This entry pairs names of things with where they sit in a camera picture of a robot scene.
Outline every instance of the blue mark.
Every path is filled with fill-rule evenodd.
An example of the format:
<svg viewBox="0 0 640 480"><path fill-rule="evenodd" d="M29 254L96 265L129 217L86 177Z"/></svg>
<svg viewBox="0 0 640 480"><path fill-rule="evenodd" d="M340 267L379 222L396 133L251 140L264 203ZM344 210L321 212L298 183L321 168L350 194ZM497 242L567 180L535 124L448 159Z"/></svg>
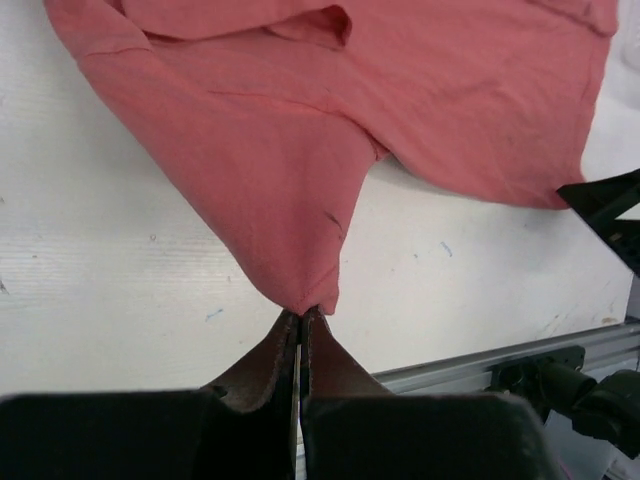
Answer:
<svg viewBox="0 0 640 480"><path fill-rule="evenodd" d="M216 310L213 313L210 313L209 315L207 315L207 318L204 319L205 322L208 322L209 320L211 320L213 317L215 317L216 315L220 314L224 312L224 308L219 308L218 310Z"/></svg>
<svg viewBox="0 0 640 480"><path fill-rule="evenodd" d="M449 248L449 245L447 245L444 242L440 242L440 246L442 248L444 248L444 251L447 252L449 254L449 258L453 257L453 252L451 251L451 249Z"/></svg>

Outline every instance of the pink shirt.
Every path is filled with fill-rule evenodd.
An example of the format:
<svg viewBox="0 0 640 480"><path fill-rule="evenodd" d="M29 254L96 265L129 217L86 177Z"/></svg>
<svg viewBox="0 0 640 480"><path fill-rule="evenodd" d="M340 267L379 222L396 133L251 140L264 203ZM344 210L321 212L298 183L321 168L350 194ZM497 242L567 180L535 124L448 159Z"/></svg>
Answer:
<svg viewBox="0 0 640 480"><path fill-rule="evenodd" d="M297 313L334 311L362 181L388 151L440 187L563 208L617 28L615 0L45 4L98 95Z"/></svg>

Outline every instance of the black bracket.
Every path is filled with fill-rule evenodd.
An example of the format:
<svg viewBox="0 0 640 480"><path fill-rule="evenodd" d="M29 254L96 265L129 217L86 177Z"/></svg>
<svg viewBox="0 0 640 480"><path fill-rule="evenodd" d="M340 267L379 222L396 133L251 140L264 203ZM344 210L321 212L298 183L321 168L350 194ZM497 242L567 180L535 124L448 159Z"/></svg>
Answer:
<svg viewBox="0 0 640 480"><path fill-rule="evenodd" d="M640 203L640 169L597 182L565 185L558 194L640 275L640 221L618 219Z"/></svg>

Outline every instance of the wrinkled fabric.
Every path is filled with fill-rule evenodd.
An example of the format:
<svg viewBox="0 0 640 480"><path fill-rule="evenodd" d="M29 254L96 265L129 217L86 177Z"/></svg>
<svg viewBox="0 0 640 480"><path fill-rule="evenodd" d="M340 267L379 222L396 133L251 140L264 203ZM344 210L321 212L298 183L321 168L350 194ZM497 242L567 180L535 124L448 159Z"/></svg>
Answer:
<svg viewBox="0 0 640 480"><path fill-rule="evenodd" d="M253 284L300 314L333 313L359 190L389 151L443 188L563 208L617 28L615 0L45 5Z"/></svg>

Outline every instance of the white table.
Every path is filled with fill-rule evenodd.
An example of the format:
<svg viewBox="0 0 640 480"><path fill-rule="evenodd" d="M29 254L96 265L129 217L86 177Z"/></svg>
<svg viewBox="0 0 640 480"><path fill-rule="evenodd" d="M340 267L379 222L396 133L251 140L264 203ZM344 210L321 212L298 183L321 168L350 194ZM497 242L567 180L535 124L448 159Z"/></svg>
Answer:
<svg viewBox="0 0 640 480"><path fill-rule="evenodd" d="M279 308L97 99L40 0L0 2L0 45L0 394L209 381ZM640 79L617 48L591 179L640 164ZM573 213L463 198L393 163L365 182L341 268L331 326L371 371L621 322L631 282Z"/></svg>

